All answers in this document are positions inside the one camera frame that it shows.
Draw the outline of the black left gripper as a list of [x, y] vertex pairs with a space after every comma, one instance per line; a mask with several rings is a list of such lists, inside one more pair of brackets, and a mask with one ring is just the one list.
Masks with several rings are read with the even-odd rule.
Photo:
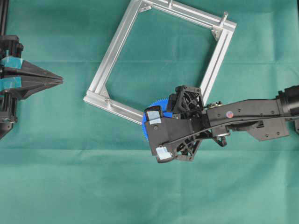
[[[0, 121], [16, 122], [16, 101], [63, 83], [63, 78], [21, 58], [23, 45], [15, 35], [0, 37]], [[21, 75], [50, 79], [25, 80]]]

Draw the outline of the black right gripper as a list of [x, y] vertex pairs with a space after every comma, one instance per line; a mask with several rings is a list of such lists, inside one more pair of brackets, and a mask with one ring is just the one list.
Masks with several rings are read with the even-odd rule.
[[202, 131], [200, 126], [206, 122], [201, 89], [176, 87], [168, 97], [167, 112], [172, 112], [171, 118], [164, 116], [161, 106], [144, 111], [152, 155], [158, 163], [193, 161], [201, 142], [212, 137], [209, 130]]

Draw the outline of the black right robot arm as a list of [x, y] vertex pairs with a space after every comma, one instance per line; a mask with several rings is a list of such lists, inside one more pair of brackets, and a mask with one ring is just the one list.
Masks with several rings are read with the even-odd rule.
[[203, 140], [224, 147], [231, 132], [247, 132], [259, 141], [285, 137], [287, 122], [299, 123], [297, 86], [273, 99], [205, 105], [200, 88], [182, 85], [145, 109], [142, 131], [157, 162], [166, 163], [193, 161]]

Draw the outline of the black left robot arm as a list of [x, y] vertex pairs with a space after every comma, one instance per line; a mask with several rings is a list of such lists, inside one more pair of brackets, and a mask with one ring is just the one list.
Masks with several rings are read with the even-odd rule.
[[60, 85], [63, 78], [24, 59], [24, 46], [16, 35], [6, 35], [8, 0], [0, 2], [0, 126], [17, 122], [17, 101]]

